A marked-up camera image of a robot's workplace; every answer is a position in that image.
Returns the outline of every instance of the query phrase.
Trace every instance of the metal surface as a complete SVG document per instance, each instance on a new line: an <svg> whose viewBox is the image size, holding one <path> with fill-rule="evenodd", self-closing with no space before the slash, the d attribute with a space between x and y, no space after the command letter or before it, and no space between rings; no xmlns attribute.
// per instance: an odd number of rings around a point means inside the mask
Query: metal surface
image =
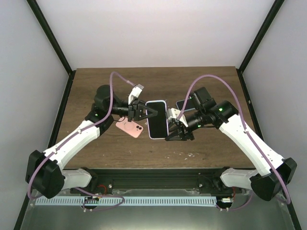
<svg viewBox="0 0 307 230"><path fill-rule="evenodd" d="M236 196L236 206L247 199ZM76 206L29 206L23 230L293 230L288 210L276 199L254 197L244 209L220 212L215 207L118 207L83 212Z"/></svg>

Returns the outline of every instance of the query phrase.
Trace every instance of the black metal frame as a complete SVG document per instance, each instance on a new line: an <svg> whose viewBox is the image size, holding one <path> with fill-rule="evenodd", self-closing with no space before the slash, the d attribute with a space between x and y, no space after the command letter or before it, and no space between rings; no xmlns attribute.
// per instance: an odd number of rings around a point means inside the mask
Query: black metal frame
<svg viewBox="0 0 307 230"><path fill-rule="evenodd" d="M35 14L38 22L40 23L41 27L43 28L46 36L48 37L50 43L52 44L55 52L57 53L59 59L61 60L65 70L67 71L69 78L67 81L67 85L65 88L65 92L59 107L59 112L52 130L51 138L48 147L53 146L56 144L56 139L58 136L60 124L62 122L62 118L64 115L66 103L68 96L70 94L70 90L72 87L73 78L75 75L75 70L73 71L65 58L55 36L53 35L51 28L49 27L43 13L41 12L36 0L27 0L29 3L33 13ZM244 82L243 72L248 66L250 60L252 59L254 53L256 52L259 44L261 43L263 37L265 36L267 30L269 29L272 21L274 20L278 10L281 8L284 0L275 0L274 4L272 5L268 15L266 16L260 30L258 31L251 47L249 48L241 66L239 69L237 69L238 77L243 89L243 93L245 96L245 99L248 104L248 109L251 114L252 122L255 127L255 131L259 137L263 139L260 126L257 121L257 117L252 105L252 101L249 97L249 93L247 90L247 87ZM96 170L96 173L98 173L102 178L108 178L108 180L113 183L113 180L115 179L116 187L123 189L123 188L153 188L154 187L163 187L166 183L170 184L171 187L174 188L192 188L197 187L199 183L201 183L202 180L206 177L213 176L219 169L148 169L148 170ZM156 179L156 184L153 184L152 179ZM15 224L15 230L19 230L21 228L25 211L27 208L29 202L29 198L26 196L24 199L24 203L22 205L22 209L20 211L20 214L18 216L18 219ZM289 204L288 206L289 213L291 215L292 222L294 224L294 227L296 230L300 230L301 226L299 224L297 215L295 213L295 209L293 207L293 204Z"/></svg>

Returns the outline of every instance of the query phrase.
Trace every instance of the white cable tray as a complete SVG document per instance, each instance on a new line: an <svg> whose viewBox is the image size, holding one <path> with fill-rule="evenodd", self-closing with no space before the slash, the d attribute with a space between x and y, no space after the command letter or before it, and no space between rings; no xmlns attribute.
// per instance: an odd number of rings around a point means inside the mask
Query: white cable tray
<svg viewBox="0 0 307 230"><path fill-rule="evenodd" d="M214 196L124 196L125 202L121 206L199 206L214 207ZM52 199L40 197L35 201L39 206L80 206L84 203L82 196L56 196ZM112 206L122 200L120 198L101 198L99 201L89 201L89 206Z"/></svg>

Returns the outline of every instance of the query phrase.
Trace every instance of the white smartphone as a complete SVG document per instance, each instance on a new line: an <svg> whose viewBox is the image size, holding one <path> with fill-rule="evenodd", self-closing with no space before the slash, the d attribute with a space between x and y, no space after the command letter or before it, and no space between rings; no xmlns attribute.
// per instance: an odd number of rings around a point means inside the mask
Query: white smartphone
<svg viewBox="0 0 307 230"><path fill-rule="evenodd" d="M166 102L163 100L148 101L146 106L158 111L158 115L147 119L149 137L151 139L164 139L168 136L168 123L166 117Z"/></svg>

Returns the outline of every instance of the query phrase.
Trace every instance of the white wall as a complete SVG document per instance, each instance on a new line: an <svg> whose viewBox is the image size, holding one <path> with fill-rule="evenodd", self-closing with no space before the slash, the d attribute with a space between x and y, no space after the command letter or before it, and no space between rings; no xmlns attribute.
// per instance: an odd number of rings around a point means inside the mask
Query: white wall
<svg viewBox="0 0 307 230"><path fill-rule="evenodd" d="M288 188L307 229L307 1L285 1L244 78L264 138L297 162Z"/></svg>
<svg viewBox="0 0 307 230"><path fill-rule="evenodd" d="M47 147L68 75L25 0L0 1L0 223L12 230L29 154Z"/></svg>
<svg viewBox="0 0 307 230"><path fill-rule="evenodd" d="M237 66L274 0L37 0L72 68Z"/></svg>

